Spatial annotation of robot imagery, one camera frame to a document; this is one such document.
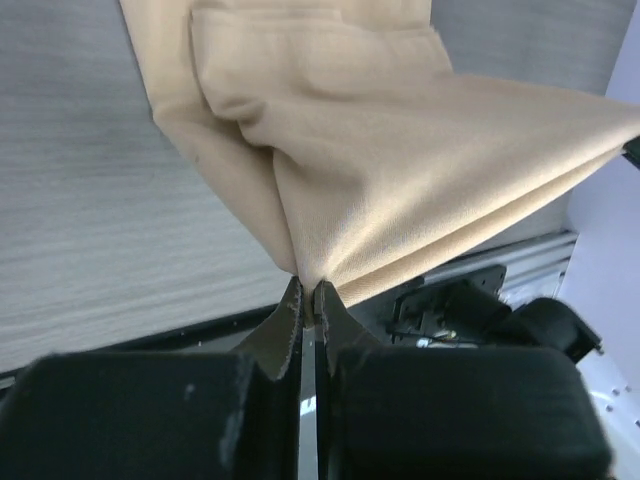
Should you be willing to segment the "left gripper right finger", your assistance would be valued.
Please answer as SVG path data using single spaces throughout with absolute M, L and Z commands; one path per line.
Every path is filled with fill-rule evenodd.
M 322 479 L 603 479 L 613 452 L 577 365 L 529 345 L 379 342 L 313 294 Z

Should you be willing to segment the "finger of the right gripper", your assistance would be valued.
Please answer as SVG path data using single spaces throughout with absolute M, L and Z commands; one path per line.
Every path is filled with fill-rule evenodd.
M 640 169 L 640 137 L 636 137 L 623 146 L 623 157 L 636 169 Z

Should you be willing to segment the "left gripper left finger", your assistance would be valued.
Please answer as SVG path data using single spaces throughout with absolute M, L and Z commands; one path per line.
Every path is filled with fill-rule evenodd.
M 5 479 L 293 479 L 303 288 L 226 353 L 43 357 L 1 407 Z

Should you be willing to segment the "beige t shirt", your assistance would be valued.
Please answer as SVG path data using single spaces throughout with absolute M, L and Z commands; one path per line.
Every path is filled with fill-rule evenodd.
M 352 305 L 554 201 L 639 110 L 456 73 L 426 1 L 125 1 L 152 117 L 306 290 Z

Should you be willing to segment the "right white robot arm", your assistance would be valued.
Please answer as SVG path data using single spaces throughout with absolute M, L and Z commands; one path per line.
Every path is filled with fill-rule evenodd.
M 566 235 L 502 250 L 434 287 L 421 316 L 419 347 L 529 345 L 566 354 L 578 367 L 614 450 L 612 476 L 639 476 L 639 392 L 600 336 L 555 299 L 574 247 Z

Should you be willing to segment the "aluminium frame rail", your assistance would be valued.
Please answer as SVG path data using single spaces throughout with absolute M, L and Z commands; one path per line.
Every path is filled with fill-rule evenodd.
M 426 283 L 470 273 L 492 265 L 506 267 L 506 295 L 555 297 L 562 285 L 578 234 L 564 231 L 458 257 L 424 275 Z

